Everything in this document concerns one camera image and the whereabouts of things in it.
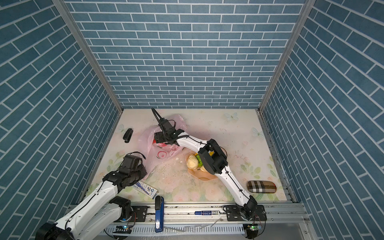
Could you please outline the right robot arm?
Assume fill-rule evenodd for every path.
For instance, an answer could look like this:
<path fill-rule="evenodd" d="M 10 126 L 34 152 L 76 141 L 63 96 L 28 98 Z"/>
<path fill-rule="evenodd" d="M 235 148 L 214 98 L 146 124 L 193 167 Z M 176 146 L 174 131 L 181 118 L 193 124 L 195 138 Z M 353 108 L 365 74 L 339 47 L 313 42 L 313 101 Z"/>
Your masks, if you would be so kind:
<path fill-rule="evenodd" d="M 176 129 L 176 124 L 169 120 L 156 117 L 160 132 L 155 133 L 157 143 L 177 145 L 196 152 L 206 171 L 218 177 L 232 194 L 239 212 L 244 220 L 251 220 L 256 215 L 258 203 L 256 199 L 246 191 L 232 173 L 227 162 L 227 154 L 219 144 L 211 139 L 201 140 L 190 136 L 182 129 Z"/>

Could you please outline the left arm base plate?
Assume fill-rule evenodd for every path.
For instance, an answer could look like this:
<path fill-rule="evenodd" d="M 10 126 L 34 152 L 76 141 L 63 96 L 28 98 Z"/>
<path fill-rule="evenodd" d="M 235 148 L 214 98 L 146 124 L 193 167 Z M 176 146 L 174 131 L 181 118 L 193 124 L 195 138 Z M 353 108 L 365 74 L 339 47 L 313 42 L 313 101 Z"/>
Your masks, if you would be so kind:
<path fill-rule="evenodd" d="M 131 211 L 129 213 L 128 222 L 145 222 L 147 218 L 148 208 L 148 206 L 132 206 Z"/>

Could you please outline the green fake fruit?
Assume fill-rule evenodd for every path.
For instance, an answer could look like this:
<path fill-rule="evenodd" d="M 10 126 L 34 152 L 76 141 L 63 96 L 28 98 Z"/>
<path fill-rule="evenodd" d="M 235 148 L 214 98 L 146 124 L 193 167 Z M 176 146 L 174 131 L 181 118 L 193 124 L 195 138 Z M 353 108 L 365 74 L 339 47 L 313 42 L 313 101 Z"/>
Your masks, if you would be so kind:
<path fill-rule="evenodd" d="M 197 158 L 197 160 L 198 160 L 198 167 L 202 167 L 203 166 L 203 162 L 202 162 L 200 156 Z"/>

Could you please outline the pink plastic bag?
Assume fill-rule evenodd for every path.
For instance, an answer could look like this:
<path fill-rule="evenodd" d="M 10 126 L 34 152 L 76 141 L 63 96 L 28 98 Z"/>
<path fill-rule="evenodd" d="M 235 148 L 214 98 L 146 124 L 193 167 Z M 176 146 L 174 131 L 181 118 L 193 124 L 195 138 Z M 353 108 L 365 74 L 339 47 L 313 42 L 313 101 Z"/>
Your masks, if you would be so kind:
<path fill-rule="evenodd" d="M 155 133 L 160 132 L 159 126 L 151 126 L 144 130 L 138 139 L 138 151 L 146 157 L 143 165 L 149 175 L 157 165 L 166 162 L 182 152 L 183 147 L 156 143 Z"/>

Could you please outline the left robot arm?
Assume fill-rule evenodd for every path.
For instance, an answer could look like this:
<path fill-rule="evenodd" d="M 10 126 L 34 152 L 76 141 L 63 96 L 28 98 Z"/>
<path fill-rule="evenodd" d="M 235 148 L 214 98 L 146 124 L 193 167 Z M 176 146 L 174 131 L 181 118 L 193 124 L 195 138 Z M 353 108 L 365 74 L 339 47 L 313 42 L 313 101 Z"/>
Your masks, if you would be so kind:
<path fill-rule="evenodd" d="M 140 152 L 128 153 L 115 171 L 106 174 L 102 182 L 65 216 L 53 224 L 43 224 L 37 240 L 92 240 L 113 222 L 136 222 L 137 214 L 131 201 L 118 194 L 132 187 L 146 175 Z"/>

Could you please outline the peach scalloped bowl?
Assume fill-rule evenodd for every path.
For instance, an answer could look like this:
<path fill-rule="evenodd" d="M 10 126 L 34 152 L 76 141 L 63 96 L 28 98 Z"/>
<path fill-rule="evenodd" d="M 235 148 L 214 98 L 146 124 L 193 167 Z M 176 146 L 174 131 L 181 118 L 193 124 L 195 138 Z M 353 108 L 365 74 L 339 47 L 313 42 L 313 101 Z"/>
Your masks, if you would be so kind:
<path fill-rule="evenodd" d="M 190 152 L 186 155 L 186 164 L 187 164 L 187 158 L 190 154 L 193 154 L 195 155 L 196 153 L 194 152 Z M 212 175 L 208 172 L 203 172 L 200 170 L 201 167 L 198 167 L 196 170 L 190 170 L 188 168 L 188 172 L 190 175 L 192 175 L 193 177 L 203 181 L 203 182 L 206 182 L 206 181 L 211 181 L 211 180 L 214 180 L 214 179 L 217 179 L 217 177 L 215 175 Z"/>

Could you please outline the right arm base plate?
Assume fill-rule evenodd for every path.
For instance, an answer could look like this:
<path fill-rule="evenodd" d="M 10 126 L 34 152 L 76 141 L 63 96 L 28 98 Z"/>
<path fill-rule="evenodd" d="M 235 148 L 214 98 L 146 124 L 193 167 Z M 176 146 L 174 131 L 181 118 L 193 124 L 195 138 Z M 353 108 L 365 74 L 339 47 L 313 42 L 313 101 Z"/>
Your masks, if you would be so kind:
<path fill-rule="evenodd" d="M 224 205 L 223 210 L 226 214 L 227 221 L 266 221 L 267 215 L 263 205 L 257 205 L 255 209 L 248 210 L 246 207 L 239 205 Z"/>

